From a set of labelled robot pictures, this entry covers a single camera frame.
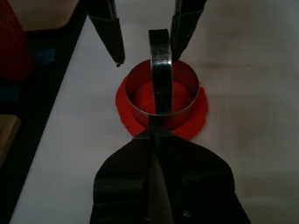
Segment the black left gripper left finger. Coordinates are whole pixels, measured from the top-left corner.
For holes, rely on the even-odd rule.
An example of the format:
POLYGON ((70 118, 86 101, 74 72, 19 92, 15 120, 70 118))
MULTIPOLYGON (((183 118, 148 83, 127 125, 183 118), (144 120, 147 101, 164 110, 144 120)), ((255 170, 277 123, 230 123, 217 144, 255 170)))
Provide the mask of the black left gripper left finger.
POLYGON ((152 131, 147 128, 107 158, 94 181, 90 224, 148 224, 152 131))

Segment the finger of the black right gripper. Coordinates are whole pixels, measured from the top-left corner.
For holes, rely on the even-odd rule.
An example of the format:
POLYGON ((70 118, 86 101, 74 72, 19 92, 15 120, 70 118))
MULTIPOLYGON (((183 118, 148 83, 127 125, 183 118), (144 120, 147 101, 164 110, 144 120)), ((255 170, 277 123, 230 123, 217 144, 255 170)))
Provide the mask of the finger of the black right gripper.
POLYGON ((87 9, 110 56, 120 67, 126 61, 126 50, 115 0, 87 0, 87 9))
POLYGON ((182 57, 183 51, 190 44, 206 3, 207 0, 175 0, 171 28, 174 61, 182 57))

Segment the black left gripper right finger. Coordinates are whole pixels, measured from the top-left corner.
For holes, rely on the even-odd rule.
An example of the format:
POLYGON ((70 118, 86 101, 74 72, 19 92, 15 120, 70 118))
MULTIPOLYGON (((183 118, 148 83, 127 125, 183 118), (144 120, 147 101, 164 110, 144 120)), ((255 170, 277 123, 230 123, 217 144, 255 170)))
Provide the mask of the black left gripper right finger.
POLYGON ((163 128, 156 146, 174 224, 250 224, 229 163, 163 128))

